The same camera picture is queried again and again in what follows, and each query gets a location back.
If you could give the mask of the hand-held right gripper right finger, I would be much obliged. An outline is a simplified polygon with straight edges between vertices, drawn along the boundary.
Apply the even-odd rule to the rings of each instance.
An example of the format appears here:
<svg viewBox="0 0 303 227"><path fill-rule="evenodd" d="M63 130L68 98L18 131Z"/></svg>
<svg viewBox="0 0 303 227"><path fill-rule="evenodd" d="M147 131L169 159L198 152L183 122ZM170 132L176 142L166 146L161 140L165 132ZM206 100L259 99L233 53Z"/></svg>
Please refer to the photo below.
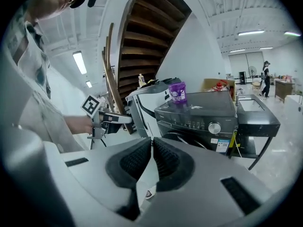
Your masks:
<svg viewBox="0 0 303 227"><path fill-rule="evenodd" d="M156 194L140 216L144 227L253 227L253 214L272 192L227 157L179 141L155 138Z"/></svg>

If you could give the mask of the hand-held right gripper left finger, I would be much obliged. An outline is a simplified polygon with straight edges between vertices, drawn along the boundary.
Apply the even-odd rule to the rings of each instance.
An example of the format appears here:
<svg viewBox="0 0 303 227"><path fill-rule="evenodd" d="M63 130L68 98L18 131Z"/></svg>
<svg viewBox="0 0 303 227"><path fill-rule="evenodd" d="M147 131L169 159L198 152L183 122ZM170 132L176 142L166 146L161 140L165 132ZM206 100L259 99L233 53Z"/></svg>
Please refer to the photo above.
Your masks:
<svg viewBox="0 0 303 227"><path fill-rule="evenodd" d="M69 227L141 227L137 183L151 140L59 155Z"/></svg>

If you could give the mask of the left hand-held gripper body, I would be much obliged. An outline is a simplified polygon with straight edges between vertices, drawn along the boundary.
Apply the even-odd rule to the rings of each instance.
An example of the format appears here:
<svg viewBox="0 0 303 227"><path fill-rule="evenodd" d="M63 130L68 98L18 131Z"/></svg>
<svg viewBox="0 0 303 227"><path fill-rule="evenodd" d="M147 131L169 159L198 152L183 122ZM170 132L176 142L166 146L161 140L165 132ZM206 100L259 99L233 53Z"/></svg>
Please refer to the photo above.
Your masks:
<svg viewBox="0 0 303 227"><path fill-rule="evenodd" d="M88 136L88 139L101 139L105 134L117 133L121 127L121 124L113 121L115 116L110 111L109 105L92 95L85 99L81 109L92 123L92 134Z"/></svg>

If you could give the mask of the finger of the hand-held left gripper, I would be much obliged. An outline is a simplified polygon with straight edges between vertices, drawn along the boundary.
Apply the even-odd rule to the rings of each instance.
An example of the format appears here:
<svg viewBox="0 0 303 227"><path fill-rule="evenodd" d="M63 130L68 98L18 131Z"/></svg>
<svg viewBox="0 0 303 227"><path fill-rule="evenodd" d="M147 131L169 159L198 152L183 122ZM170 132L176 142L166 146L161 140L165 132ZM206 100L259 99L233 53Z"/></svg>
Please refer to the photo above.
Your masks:
<svg viewBox="0 0 303 227"><path fill-rule="evenodd" d="M99 118L102 122L108 123L132 123L133 121L129 116L106 112L99 112Z"/></svg>

